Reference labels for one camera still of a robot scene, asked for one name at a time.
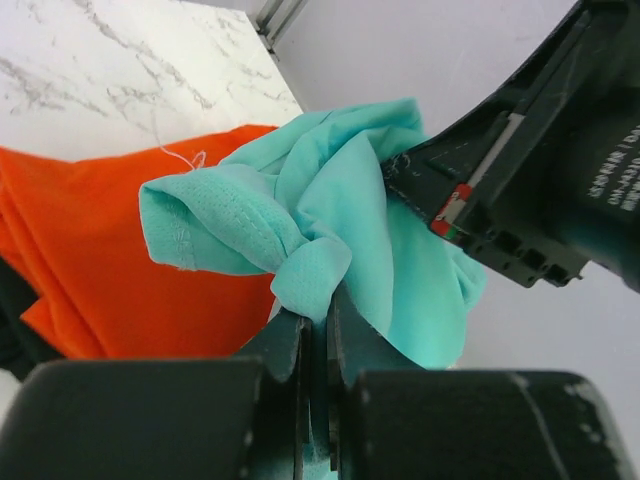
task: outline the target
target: red-orange fabric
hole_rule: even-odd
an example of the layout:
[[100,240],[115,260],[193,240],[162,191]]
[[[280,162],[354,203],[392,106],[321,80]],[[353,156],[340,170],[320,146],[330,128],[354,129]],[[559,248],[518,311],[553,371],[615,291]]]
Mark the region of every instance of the red-orange fabric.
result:
[[[187,159],[204,151],[213,166],[271,130],[245,126],[167,149]],[[23,320],[63,355],[224,356],[265,325],[271,275],[188,272],[149,259],[140,185],[189,168],[160,148],[78,163],[0,148],[0,255],[38,293]]]

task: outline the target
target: marble table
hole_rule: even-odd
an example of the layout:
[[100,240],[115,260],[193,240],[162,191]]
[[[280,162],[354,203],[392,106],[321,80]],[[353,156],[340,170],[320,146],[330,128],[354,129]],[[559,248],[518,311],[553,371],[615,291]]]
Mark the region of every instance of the marble table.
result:
[[[240,11],[175,0],[0,2],[0,145],[77,161],[301,109]],[[0,372],[0,423],[13,377]]]

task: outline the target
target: teal cloth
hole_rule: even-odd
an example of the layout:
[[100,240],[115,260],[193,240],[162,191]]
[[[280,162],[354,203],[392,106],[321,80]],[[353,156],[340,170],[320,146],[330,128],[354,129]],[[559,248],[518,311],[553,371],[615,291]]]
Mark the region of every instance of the teal cloth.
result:
[[301,115],[217,167],[144,184],[150,256],[188,270],[274,272],[280,303],[317,324],[344,279],[398,350],[447,367],[462,352],[484,272],[387,198],[379,166],[425,140],[412,99]]

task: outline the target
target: dark fabric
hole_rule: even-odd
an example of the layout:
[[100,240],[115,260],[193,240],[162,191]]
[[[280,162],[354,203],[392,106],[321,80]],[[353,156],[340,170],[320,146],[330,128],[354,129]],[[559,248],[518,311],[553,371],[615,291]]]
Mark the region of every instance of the dark fabric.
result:
[[0,368],[20,381],[39,363],[62,358],[20,319],[37,299],[29,284],[0,258]]

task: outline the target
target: fabric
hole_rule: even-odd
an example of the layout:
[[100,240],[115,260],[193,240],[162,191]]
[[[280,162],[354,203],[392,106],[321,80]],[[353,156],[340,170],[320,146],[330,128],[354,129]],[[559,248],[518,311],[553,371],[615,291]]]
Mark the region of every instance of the fabric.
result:
[[[379,166],[425,140],[410,99],[302,115],[216,168],[143,185],[149,253],[188,270],[274,272],[280,303],[316,325],[344,279],[363,317],[403,354],[448,367],[484,272],[386,197]],[[305,478],[327,472],[325,432],[313,428]]]
[[38,364],[62,358],[20,319],[37,298],[29,284],[0,258],[0,368],[20,381]]
[[238,350],[267,321],[272,277],[152,262],[138,190],[153,178],[216,165],[271,130],[247,126],[165,150],[79,163],[0,149],[0,255],[38,296],[23,320],[76,359],[211,357]]

